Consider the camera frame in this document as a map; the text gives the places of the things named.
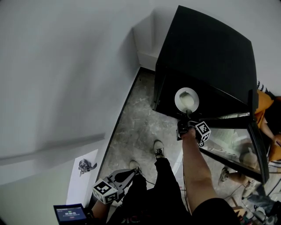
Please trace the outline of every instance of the sneaker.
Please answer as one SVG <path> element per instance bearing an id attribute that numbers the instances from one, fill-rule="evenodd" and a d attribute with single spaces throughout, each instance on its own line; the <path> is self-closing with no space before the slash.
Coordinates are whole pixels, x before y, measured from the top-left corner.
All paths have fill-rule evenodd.
<path id="1" fill-rule="evenodd" d="M 256 189 L 256 184 L 258 182 L 255 180 L 249 181 L 242 193 L 242 199 L 247 198 L 250 194 L 252 194 Z"/>
<path id="2" fill-rule="evenodd" d="M 222 182 L 225 182 L 228 179 L 228 174 L 229 174 L 228 168 L 224 167 L 221 170 L 218 185 L 221 185 Z"/>
<path id="3" fill-rule="evenodd" d="M 164 145 L 163 145 L 163 143 L 161 141 L 156 140 L 154 142 L 154 152 L 155 152 L 156 159 L 165 158 L 165 155 L 164 155 Z"/>
<path id="4" fill-rule="evenodd" d="M 135 175 L 138 175 L 138 174 L 143 175 L 143 173 L 141 172 L 141 167 L 140 167 L 139 163 L 135 160 L 130 161 L 130 169 L 135 170 Z"/>

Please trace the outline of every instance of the concrete floor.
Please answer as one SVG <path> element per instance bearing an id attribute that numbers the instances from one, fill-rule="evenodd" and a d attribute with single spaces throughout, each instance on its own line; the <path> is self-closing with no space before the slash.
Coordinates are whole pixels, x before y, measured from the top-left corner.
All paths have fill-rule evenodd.
<path id="1" fill-rule="evenodd" d="M 184 189 L 181 162 L 182 141 L 177 141 L 176 138 L 177 120 L 152 110 L 153 89 L 154 75 L 142 72 L 124 108 L 105 158 L 100 177 L 104 178 L 115 170 L 129 168 L 129 162 L 134 159 L 140 164 L 146 179 L 155 183 L 157 171 L 154 166 L 153 142 L 155 139 L 159 139 L 164 143 L 165 156 L 170 162 L 181 189 Z M 223 165 L 208 156 L 203 156 L 212 172 L 213 185 L 218 196 L 221 198 L 230 196 L 240 184 L 229 180 L 218 186 L 218 179 Z M 270 175 L 270 180 L 266 184 L 266 191 L 270 191 L 279 178 L 279 174 Z M 148 189 L 152 187 L 152 184 L 147 183 Z M 276 188 L 273 193 L 278 192 L 280 187 Z M 251 203 L 247 200 L 241 202 L 243 189 L 244 187 L 241 186 L 232 196 L 239 206 L 245 207 L 245 204 L 252 211 L 253 205 Z M 275 194 L 273 200 L 277 197 L 280 199 L 279 195 Z M 182 198 L 184 201 L 184 191 L 182 191 Z M 226 200 L 231 206 L 234 206 L 229 197 Z"/>

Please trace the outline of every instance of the digital display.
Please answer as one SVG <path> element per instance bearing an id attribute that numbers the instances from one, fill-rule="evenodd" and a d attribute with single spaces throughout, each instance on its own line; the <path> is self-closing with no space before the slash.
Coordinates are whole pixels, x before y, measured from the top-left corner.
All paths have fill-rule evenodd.
<path id="1" fill-rule="evenodd" d="M 56 209 L 58 218 L 63 221 L 74 221 L 86 219 L 86 216 L 81 207 Z"/>

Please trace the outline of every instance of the hand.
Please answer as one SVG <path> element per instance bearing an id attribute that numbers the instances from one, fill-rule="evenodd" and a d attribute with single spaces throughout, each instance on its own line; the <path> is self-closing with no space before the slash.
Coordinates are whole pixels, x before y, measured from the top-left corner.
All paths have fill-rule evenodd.
<path id="1" fill-rule="evenodd" d="M 188 129 L 188 132 L 186 132 L 185 134 L 181 135 L 181 139 L 195 139 L 195 135 L 196 135 L 196 131 L 193 127 Z"/>
<path id="2" fill-rule="evenodd" d="M 273 143 L 274 143 L 275 145 L 278 145 L 278 146 L 281 147 L 281 134 L 275 135 L 272 140 L 273 140 Z"/>

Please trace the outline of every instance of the person's arm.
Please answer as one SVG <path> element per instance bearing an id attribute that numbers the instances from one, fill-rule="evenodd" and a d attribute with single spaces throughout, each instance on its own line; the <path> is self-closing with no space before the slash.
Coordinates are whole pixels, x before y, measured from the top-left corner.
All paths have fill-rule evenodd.
<path id="1" fill-rule="evenodd" d="M 101 224 L 106 223 L 106 219 L 108 216 L 109 208 L 111 204 L 104 205 L 100 200 L 98 200 L 94 207 L 92 208 L 92 212 L 95 218 L 98 218 Z"/>
<path id="2" fill-rule="evenodd" d="M 275 145 L 279 145 L 281 146 L 281 140 L 280 137 L 278 135 L 274 135 L 272 133 L 272 131 L 270 130 L 270 128 L 267 125 L 267 120 L 265 118 L 263 118 L 262 123 L 260 125 L 260 130 L 266 135 L 268 136 Z"/>
<path id="3" fill-rule="evenodd" d="M 208 199 L 217 198 L 213 188 L 211 171 L 205 162 L 195 139 L 195 129 L 181 136 L 183 139 L 184 178 L 191 212 Z"/>

